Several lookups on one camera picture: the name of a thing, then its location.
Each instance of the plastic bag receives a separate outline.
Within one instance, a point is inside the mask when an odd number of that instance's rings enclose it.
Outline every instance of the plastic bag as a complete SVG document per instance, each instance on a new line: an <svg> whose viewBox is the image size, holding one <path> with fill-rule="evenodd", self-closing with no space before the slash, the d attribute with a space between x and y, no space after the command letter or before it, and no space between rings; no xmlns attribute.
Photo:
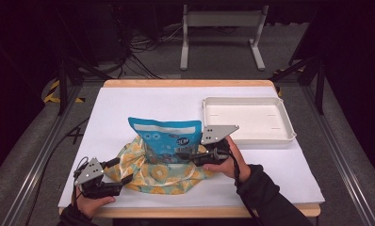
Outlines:
<svg viewBox="0 0 375 226"><path fill-rule="evenodd" d="M144 140L148 163L188 163L202 137L201 121L154 121L129 118L129 125Z"/></svg>

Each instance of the black cable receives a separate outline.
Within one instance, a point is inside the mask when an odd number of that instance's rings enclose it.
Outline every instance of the black cable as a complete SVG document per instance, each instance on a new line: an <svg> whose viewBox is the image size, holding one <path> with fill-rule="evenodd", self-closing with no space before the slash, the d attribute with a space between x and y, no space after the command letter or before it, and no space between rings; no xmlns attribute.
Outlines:
<svg viewBox="0 0 375 226"><path fill-rule="evenodd" d="M132 57L135 59L135 60L137 60L139 63L140 63L140 65L141 66L143 66L143 68L149 73L149 74L151 74L153 77L155 77L155 78L158 78L158 79L162 79L161 77L159 77L159 76L157 76L157 75L155 75L154 73L152 73L148 68L146 68L146 66L144 66L144 64L134 55L134 54L132 54Z"/></svg>
<svg viewBox="0 0 375 226"><path fill-rule="evenodd" d="M135 72L133 69L131 69L131 67L129 67L126 63L125 63L125 66L129 69L129 70L131 70L133 73L135 73L135 74L138 74L138 75L141 75L141 76L143 76L143 77L145 77L145 78L150 78L150 77L148 77L147 75L144 75L144 74L142 74L142 73L137 73L137 72Z"/></svg>
<svg viewBox="0 0 375 226"><path fill-rule="evenodd" d="M64 137L61 138L61 140L56 144L56 146L52 149L52 151L50 152L50 155L49 157L47 158L46 162L44 163L44 167L43 167L43 170L42 170L42 173L41 173L41 176L39 178L39 181L38 181L38 186L37 186L37 191L36 191L36 194L35 194L35 198L34 198L34 201L32 202L32 207L31 209L29 210L29 214L28 214L28 218L26 219L26 222L25 222L25 226L29 224L29 220L31 219L32 217L32 213L34 211L34 208L35 208L35 205L37 203L37 200L38 200L38 197L39 197L39 194L40 194L40 190L41 190L41 183L43 181L43 177L44 177L44 173L46 172L46 168L48 166L48 163L49 163L49 160L52 158L53 156L53 153L55 152L55 150L58 148L58 146L61 144L61 142L67 137L69 136L73 131L75 131L81 124L85 123L85 121L87 121L90 117L87 117L85 120L81 121L79 124L77 124L70 132L68 132L67 134L65 134Z"/></svg>

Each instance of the metal stand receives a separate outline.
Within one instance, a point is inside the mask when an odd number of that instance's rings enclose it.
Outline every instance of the metal stand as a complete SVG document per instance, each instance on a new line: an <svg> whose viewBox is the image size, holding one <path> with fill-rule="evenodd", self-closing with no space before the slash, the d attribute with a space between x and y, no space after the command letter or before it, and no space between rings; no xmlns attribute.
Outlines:
<svg viewBox="0 0 375 226"><path fill-rule="evenodd" d="M310 57L300 62L293 64L286 70L277 70L276 73L271 77L270 81L276 82L279 79L286 77L287 75L297 71L304 67L302 74L298 78L300 86L309 86L312 80L318 75L317 78L317 90L315 96L315 104L320 115L323 115L322 102L323 102L323 88L325 84L325 65L321 57Z"/></svg>
<svg viewBox="0 0 375 226"><path fill-rule="evenodd" d="M268 6L257 11L188 11L184 5L181 70L188 69L188 27L189 26L255 26L255 38L249 39L255 63L259 71L265 70L264 61L258 50L262 29L267 18Z"/></svg>

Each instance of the gray floor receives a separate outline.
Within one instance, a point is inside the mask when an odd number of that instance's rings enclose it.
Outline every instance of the gray floor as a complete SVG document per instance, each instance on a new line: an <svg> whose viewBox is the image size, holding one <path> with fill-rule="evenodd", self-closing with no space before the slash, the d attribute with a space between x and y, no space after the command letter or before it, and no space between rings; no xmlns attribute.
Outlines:
<svg viewBox="0 0 375 226"><path fill-rule="evenodd" d="M179 70L181 41L174 40L164 43L151 52L136 56L152 72L169 78L183 79L267 79L273 71L287 67L287 62L295 50L306 24L289 26L266 26L259 44L267 69L259 72L253 61L248 46L248 38L252 30L239 28L232 34L222 34L214 29L197 29L190 36L190 52L188 69ZM142 78L123 67L123 77ZM304 155L311 171L318 179L319 186L326 202L321 205L319 225L375 225L375 170L372 168L361 146L348 125L333 92L329 86L325 88L324 111L320 117L328 122L333 131L338 150L350 166L355 181L358 183L362 200L365 204L358 205L350 188L350 181L344 171L336 163L333 149L328 136L321 129L319 116L308 102L307 89L301 88L295 81L295 74L290 75L276 85L282 89L285 107L297 132L297 139L302 146ZM85 103L74 103L65 116L63 126L58 130L54 147L60 139L78 123L86 119L92 110L99 88L103 85L94 77L85 82L77 94L86 98ZM20 140L9 154L0 169L0 225L21 189L24 178L35 162L44 142L51 133L51 128L58 120L58 103L47 103L40 115L30 124ZM82 132L86 124L81 125ZM57 203L62 189L70 173L74 156L81 142L79 138L73 144L73 137L65 138L56 148L43 177L40 195L29 225L55 225L58 219ZM16 225L24 225L31 203L32 193L27 204L21 210ZM362 207L370 211L364 217ZM110 219L96 218L100 225L111 225Z"/></svg>

